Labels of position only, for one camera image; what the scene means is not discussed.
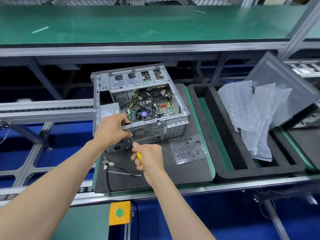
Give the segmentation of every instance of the hand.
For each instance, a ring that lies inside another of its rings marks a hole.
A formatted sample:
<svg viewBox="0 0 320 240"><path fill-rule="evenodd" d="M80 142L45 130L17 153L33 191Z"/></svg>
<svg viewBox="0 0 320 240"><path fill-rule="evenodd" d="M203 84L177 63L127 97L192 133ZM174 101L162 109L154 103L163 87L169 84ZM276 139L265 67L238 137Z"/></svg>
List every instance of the hand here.
<svg viewBox="0 0 320 240"><path fill-rule="evenodd" d="M94 134L95 144L103 151L107 147L117 144L123 138L130 137L129 132L121 129L121 125L128 123L130 121L125 113L104 117Z"/></svg>
<svg viewBox="0 0 320 240"><path fill-rule="evenodd" d="M137 153L134 153L131 156L131 160L134 160L138 170L146 169L144 176L148 184L153 187L157 180L156 177L161 173L166 173L163 167L162 147L157 144L140 145L139 143L134 142L132 150L141 153L143 165L141 165Z"/></svg>

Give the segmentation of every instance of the green button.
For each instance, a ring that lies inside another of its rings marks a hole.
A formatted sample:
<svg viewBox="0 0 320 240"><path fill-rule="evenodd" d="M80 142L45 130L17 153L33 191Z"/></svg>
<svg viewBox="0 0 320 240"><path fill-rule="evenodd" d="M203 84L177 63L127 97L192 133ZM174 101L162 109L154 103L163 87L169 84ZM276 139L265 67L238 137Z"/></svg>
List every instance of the green button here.
<svg viewBox="0 0 320 240"><path fill-rule="evenodd" d="M119 208L116 212L115 212L115 215L117 217L122 217L123 216L123 210L121 208Z"/></svg>

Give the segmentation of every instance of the black tray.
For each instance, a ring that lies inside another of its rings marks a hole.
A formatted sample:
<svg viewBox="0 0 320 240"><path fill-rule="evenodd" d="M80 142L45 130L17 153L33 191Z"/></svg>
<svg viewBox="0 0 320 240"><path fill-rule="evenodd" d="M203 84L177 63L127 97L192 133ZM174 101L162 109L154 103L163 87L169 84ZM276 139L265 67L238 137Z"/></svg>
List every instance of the black tray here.
<svg viewBox="0 0 320 240"><path fill-rule="evenodd" d="M288 152L278 140L275 141L273 132L269 133L267 138L267 144L273 156L272 162L256 160L251 157L240 134L234 130L229 114L216 91L221 86L221 84L191 84L188 86L217 175L223 179L236 179L304 171L305 164L301 157L292 150ZM209 116L205 114L200 99L205 101L210 112ZM212 122L214 122L219 135L213 135L210 126ZM223 156L221 147L217 146L217 140L220 139L227 156Z"/></svg>

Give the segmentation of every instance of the clear plastic tray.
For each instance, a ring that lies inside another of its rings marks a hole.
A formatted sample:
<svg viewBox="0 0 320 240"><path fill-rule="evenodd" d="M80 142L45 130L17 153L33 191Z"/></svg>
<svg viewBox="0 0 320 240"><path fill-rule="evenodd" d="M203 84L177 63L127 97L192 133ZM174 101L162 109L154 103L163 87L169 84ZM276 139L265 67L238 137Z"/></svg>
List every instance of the clear plastic tray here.
<svg viewBox="0 0 320 240"><path fill-rule="evenodd" d="M207 151L198 135L170 139L170 147L178 165L207 157Z"/></svg>

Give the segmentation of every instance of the yellow screwdriver handle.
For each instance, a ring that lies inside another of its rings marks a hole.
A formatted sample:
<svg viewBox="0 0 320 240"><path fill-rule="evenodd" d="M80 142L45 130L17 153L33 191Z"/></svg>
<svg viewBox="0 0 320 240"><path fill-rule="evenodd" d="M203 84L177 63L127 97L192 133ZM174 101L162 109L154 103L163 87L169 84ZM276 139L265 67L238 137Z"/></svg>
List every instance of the yellow screwdriver handle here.
<svg viewBox="0 0 320 240"><path fill-rule="evenodd" d="M139 158L141 165L142 165L141 153L137 152L137 157Z"/></svg>

